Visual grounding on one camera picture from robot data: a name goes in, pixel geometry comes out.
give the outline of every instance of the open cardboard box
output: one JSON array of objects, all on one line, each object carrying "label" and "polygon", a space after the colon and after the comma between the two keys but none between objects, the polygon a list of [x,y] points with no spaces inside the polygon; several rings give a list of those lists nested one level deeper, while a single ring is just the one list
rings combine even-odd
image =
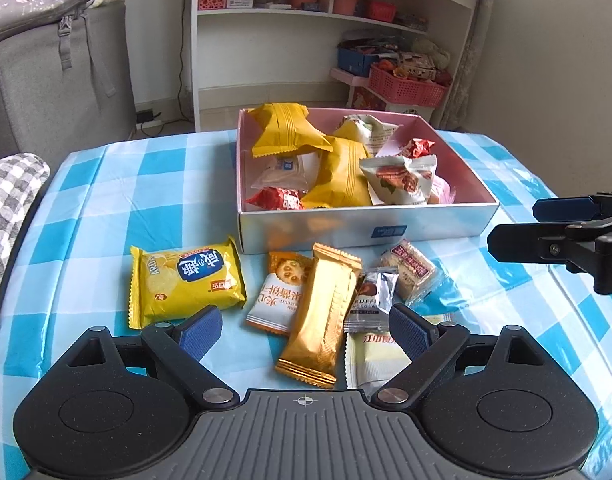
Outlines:
[{"label": "open cardboard box", "polygon": [[[343,117],[366,110],[309,108],[308,121],[332,134]],[[437,174],[456,191],[451,205],[380,205],[299,211],[264,211],[246,200],[257,190],[251,184],[267,165],[266,157],[253,158],[251,149],[262,130],[245,111],[237,126],[237,215],[239,237],[246,254],[268,251],[308,251],[313,243],[346,248],[391,244],[406,235],[411,241],[477,236],[485,229],[499,202],[464,160],[419,116],[370,111],[380,121],[401,124],[393,140],[434,140]],[[309,184],[317,173],[317,155],[305,155]]]}]

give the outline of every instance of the blue storage box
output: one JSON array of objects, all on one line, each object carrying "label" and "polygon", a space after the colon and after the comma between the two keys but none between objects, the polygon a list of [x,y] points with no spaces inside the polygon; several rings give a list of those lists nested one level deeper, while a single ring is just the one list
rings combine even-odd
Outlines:
[{"label": "blue storage box", "polygon": [[379,62],[379,54],[362,54],[356,50],[337,48],[337,67],[359,77],[368,77],[371,64]]}]

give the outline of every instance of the table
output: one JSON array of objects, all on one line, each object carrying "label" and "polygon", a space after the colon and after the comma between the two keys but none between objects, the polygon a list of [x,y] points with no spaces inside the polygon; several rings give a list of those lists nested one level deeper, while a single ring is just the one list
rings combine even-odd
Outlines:
[{"label": "table", "polygon": [[[598,409],[600,436],[584,467],[612,478],[612,296],[563,267],[499,264],[486,235],[532,221],[534,200],[553,196],[487,137],[440,133],[497,196],[501,207],[481,237],[419,242],[448,278],[421,314],[449,313],[472,332],[520,324],[554,356]],[[12,436],[19,402],[51,363],[93,325],[127,335],[130,246],[179,250],[236,234],[236,132],[187,134],[72,153],[28,229],[0,317],[0,479],[27,471]],[[385,247],[346,249],[366,264]],[[304,388],[273,364],[284,338],[244,324],[265,278],[265,255],[242,255],[248,301],[223,312],[223,335],[201,361],[240,394],[247,388]]]}]

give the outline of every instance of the metal screw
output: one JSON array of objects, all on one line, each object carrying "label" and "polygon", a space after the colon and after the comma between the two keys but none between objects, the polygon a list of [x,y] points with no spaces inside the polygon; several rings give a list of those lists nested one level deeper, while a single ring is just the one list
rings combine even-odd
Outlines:
[{"label": "metal screw", "polygon": [[202,397],[203,400],[211,404],[224,404],[232,399],[233,394],[225,388],[211,388],[206,390]]},{"label": "metal screw", "polygon": [[377,398],[387,404],[401,404],[408,400],[408,394],[400,388],[385,388],[379,391]]}]

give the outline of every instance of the blue label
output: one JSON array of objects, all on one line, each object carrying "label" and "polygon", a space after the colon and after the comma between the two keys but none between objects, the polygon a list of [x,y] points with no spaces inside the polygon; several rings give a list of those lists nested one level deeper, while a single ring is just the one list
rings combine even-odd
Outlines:
[{"label": "blue label", "polygon": [[371,238],[388,238],[392,236],[403,236],[408,229],[407,225],[382,225],[372,230]]},{"label": "blue label", "polygon": [[177,272],[184,282],[194,282],[214,274],[223,266],[221,254],[207,248],[198,253],[184,254],[177,263]]}]

